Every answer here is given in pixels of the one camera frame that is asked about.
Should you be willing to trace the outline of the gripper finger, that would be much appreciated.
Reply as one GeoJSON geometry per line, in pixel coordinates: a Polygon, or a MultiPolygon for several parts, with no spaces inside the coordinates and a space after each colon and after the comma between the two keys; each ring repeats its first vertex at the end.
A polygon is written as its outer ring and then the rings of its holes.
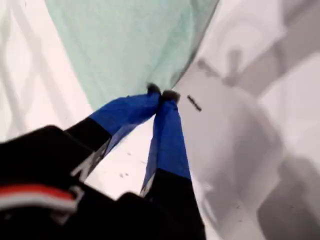
{"type": "Polygon", "coordinates": [[[109,153],[134,128],[156,113],[160,99],[160,88],[149,83],[147,93],[114,99],[66,132],[93,151],[104,147],[109,153]]]}
{"type": "Polygon", "coordinates": [[[146,172],[140,194],[154,194],[178,206],[196,206],[182,123],[178,111],[180,95],[165,90],[153,122],[146,172]]]}

